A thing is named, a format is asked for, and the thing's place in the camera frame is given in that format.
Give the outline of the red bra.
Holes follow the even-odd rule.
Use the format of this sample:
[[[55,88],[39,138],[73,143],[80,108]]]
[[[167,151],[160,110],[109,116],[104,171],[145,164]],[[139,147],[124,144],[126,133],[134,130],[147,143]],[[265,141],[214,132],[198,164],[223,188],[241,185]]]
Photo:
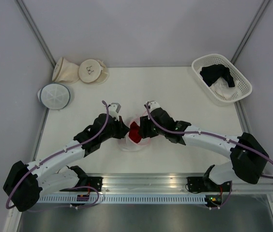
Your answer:
[[[138,144],[142,140],[142,137],[139,134],[139,130],[140,126],[135,121],[133,121],[130,125],[128,137],[132,142],[136,144]]]

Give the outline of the pink-trimmed mesh laundry bag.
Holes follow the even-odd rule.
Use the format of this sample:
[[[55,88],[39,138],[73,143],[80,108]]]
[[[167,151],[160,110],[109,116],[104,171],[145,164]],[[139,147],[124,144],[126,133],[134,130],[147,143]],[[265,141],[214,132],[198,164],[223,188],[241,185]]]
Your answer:
[[[147,117],[147,113],[144,112],[142,115],[134,115],[130,118],[128,118],[126,121],[125,121],[125,124],[130,127],[131,123],[133,121],[135,121],[139,126],[140,126],[140,118],[142,116],[145,116]],[[118,141],[118,146],[120,148],[120,150],[122,151],[126,151],[126,152],[134,152],[134,151],[140,151],[141,149],[143,149],[145,146],[149,145],[150,142],[151,142],[151,139],[150,138],[145,138],[138,143],[134,143],[132,142],[129,137],[128,137],[128,134],[123,138],[123,139],[120,139]]]

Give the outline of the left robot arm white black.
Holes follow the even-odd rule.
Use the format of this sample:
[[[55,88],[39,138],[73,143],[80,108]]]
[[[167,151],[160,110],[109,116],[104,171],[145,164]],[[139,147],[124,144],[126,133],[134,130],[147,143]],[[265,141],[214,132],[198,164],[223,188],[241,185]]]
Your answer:
[[[87,187],[83,172],[69,168],[60,174],[58,170],[95,152],[109,139],[124,138],[129,130],[121,116],[100,114],[57,152],[29,163],[14,163],[3,185],[8,196],[6,208],[24,212],[53,192],[72,188],[83,191]]]

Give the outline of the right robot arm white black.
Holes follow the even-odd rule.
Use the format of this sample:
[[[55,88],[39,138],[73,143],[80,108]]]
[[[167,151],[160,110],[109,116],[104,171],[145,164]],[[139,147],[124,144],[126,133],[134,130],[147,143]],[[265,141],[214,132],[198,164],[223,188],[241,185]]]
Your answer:
[[[202,177],[204,191],[240,179],[257,184],[267,163],[268,154],[256,138],[244,132],[241,136],[226,136],[202,131],[185,121],[175,121],[165,110],[156,108],[140,118],[142,138],[164,136],[174,144],[200,147],[228,158],[221,165],[211,165]]]

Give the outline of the beige laundry bag bra logo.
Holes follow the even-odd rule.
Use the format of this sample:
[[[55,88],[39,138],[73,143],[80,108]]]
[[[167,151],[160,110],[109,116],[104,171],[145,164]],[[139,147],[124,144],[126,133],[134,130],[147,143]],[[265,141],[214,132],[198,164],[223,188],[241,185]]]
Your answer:
[[[99,85],[108,79],[109,71],[101,60],[88,59],[79,66],[78,76],[85,84]]]

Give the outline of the grey-trimmed mesh laundry bag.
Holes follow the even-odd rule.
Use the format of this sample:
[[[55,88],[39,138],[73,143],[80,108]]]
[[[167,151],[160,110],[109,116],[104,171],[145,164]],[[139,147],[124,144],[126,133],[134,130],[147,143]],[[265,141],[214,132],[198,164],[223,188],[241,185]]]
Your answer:
[[[50,110],[61,110],[67,107],[74,99],[71,88],[60,83],[51,83],[37,92],[39,102]]]

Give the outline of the beige laundry bag left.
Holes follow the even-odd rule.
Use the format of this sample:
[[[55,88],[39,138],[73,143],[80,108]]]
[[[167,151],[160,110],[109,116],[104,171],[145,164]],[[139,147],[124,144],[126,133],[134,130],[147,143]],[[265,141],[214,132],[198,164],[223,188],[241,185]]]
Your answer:
[[[52,81],[62,84],[73,84],[79,80],[79,66],[61,57],[54,68]]]

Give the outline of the black garment in basket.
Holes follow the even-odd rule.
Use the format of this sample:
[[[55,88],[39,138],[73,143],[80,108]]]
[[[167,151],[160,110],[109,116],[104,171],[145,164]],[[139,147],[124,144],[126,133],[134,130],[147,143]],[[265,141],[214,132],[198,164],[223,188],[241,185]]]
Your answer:
[[[208,87],[211,87],[219,78],[223,78],[227,82],[228,87],[235,87],[230,69],[223,64],[202,67],[200,75]]]

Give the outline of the white garment in basket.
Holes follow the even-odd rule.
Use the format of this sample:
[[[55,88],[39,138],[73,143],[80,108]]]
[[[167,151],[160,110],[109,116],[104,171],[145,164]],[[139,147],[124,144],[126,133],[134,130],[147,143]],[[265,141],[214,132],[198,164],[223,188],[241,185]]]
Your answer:
[[[241,97],[243,95],[239,88],[239,83],[238,80],[235,80],[235,87],[229,87],[227,81],[220,77],[210,86],[210,89],[222,98],[231,100],[232,98]]]

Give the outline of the white perforated plastic basket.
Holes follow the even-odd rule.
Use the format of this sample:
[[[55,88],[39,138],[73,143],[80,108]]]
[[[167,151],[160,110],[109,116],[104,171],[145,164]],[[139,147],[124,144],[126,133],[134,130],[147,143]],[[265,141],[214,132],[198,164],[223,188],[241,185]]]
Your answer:
[[[252,93],[252,85],[223,55],[209,54],[192,62],[195,80],[209,99],[226,106]]]

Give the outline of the aluminium mounting rail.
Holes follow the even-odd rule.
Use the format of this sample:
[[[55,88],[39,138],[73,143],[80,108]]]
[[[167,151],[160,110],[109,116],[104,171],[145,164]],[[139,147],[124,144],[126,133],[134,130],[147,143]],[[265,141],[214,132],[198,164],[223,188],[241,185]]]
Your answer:
[[[87,174],[103,178],[102,193],[141,194],[141,193],[187,193],[187,177],[202,174]],[[273,181],[260,179],[255,185],[242,180],[232,181],[233,194],[273,194]]]

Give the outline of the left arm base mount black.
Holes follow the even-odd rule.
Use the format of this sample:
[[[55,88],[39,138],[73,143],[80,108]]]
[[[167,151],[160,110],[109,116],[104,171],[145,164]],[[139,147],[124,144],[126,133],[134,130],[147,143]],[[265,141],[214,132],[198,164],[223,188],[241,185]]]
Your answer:
[[[77,183],[76,187],[82,187],[76,189],[76,191],[91,191],[91,189],[85,188],[84,186],[93,187],[98,192],[101,191],[103,185],[103,178],[101,176],[88,176],[86,178],[82,178]]]

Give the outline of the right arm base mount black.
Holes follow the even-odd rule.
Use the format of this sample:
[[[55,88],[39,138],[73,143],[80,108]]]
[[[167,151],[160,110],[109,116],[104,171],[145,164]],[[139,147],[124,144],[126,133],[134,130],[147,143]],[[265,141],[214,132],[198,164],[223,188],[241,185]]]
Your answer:
[[[187,183],[185,188],[188,192],[199,194],[205,192],[214,192],[214,193],[221,193],[221,192],[229,192],[231,188],[231,182],[225,182],[223,184],[216,184],[211,180],[203,180],[201,176],[191,176],[187,177]]]

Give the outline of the left aluminium frame post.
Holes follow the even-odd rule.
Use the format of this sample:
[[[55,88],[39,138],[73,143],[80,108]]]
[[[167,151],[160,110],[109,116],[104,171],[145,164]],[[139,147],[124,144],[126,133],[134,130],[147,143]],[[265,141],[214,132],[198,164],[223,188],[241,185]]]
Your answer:
[[[47,46],[38,26],[35,23],[27,5],[23,0],[15,0],[15,4],[17,5],[18,9],[20,10],[21,14],[23,15],[27,25],[29,26],[30,30],[32,31],[36,41],[38,42],[42,52],[44,53],[46,59],[50,63],[50,65],[54,68],[56,65],[56,61],[51,54],[49,47]]]

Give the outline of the aluminium frame post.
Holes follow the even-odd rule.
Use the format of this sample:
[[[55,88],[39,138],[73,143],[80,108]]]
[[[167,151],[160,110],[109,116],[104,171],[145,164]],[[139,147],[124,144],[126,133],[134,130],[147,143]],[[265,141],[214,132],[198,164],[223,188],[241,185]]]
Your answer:
[[[46,59],[50,63],[50,65],[54,68],[56,65],[56,61],[51,54],[49,47],[47,46],[38,26],[35,23],[27,5],[23,0],[15,0],[15,4],[17,5],[18,9],[20,10],[21,14],[23,15],[27,25],[29,26],[30,30],[32,31],[36,41],[38,42],[42,52],[44,53]]]
[[[234,55],[231,58],[231,63],[235,64],[238,60],[239,56],[241,55],[242,51],[244,50],[245,46],[247,45],[249,39],[251,38],[253,32],[257,28],[259,22],[262,20],[265,12],[267,11],[269,5],[271,4],[272,0],[263,0],[258,7],[252,21],[250,22],[246,32],[244,33],[243,38],[241,39],[237,49],[235,50]]]

